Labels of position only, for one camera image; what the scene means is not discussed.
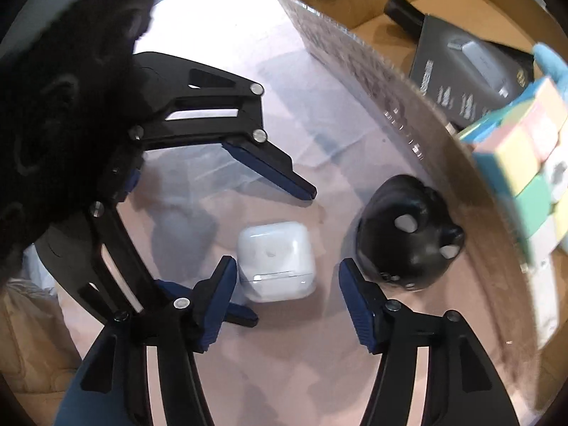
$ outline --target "black glossy object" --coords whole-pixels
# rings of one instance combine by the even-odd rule
[[[441,195],[414,176],[399,174],[363,211],[357,261],[369,278],[420,290],[444,274],[464,241],[464,230],[450,218]]]

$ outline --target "white eye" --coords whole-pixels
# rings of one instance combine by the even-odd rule
[[[450,260],[458,256],[459,253],[459,246],[457,245],[444,245],[442,248],[439,249],[439,252],[442,254],[444,258]]]
[[[394,225],[397,229],[409,234],[418,229],[418,223],[410,214],[403,214],[394,220]]]

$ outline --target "rubik's cube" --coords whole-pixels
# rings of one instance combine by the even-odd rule
[[[555,84],[531,85],[529,97],[496,110],[459,134],[516,229],[531,264],[568,233],[568,110]]]

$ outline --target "cardboard box wall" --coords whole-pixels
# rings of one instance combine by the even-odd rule
[[[542,41],[568,58],[566,35],[534,0],[409,1],[481,38],[527,51]],[[426,169],[444,194],[452,216],[468,235],[468,253],[503,343],[507,381],[515,382],[530,404],[542,408],[550,396],[538,392],[542,353],[537,350],[521,256],[471,157],[455,140],[453,127],[405,75],[414,57],[414,41],[383,14],[387,0],[279,2],[310,53],[390,129],[395,142]]]

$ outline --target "glossy white object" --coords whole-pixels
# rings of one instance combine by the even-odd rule
[[[237,243],[239,280],[257,303],[308,296],[315,290],[315,261],[306,226],[288,222],[244,229]]]

